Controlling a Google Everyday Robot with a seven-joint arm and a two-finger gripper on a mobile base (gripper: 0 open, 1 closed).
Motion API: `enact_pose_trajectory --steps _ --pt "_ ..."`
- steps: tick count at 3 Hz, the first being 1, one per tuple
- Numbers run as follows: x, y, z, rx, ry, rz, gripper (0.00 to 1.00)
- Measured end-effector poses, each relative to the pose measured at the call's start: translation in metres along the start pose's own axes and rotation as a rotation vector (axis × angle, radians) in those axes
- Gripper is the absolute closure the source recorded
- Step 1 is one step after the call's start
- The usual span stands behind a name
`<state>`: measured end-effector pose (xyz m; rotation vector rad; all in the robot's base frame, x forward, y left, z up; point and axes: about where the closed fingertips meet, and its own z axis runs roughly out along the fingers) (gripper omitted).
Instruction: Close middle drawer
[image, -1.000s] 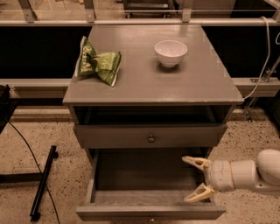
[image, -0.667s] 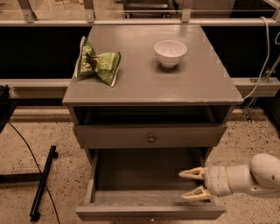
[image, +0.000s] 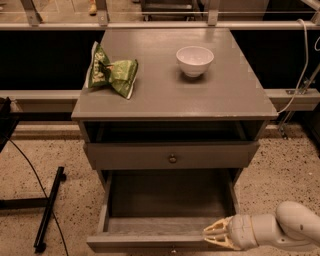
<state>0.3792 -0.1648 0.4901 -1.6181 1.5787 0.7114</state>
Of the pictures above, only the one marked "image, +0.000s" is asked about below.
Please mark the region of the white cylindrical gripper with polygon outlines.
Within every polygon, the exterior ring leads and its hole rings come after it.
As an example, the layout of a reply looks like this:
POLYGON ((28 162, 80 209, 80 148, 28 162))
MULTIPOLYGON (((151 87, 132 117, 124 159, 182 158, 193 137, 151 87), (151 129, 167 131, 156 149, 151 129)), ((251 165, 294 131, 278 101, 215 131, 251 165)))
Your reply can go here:
POLYGON ((250 215, 237 214, 219 219, 206 227, 203 233, 206 242, 227 249, 249 250, 258 246, 250 215))

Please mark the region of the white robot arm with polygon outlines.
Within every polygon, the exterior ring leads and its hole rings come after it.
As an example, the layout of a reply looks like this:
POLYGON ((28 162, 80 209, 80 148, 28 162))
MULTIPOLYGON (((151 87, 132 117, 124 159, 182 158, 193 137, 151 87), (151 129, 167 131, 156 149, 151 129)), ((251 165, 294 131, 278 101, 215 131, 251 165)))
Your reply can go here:
POLYGON ((320 217, 294 201, 281 202, 274 214, 236 214, 203 230, 208 243, 233 250, 272 246, 309 251, 320 246, 320 217))

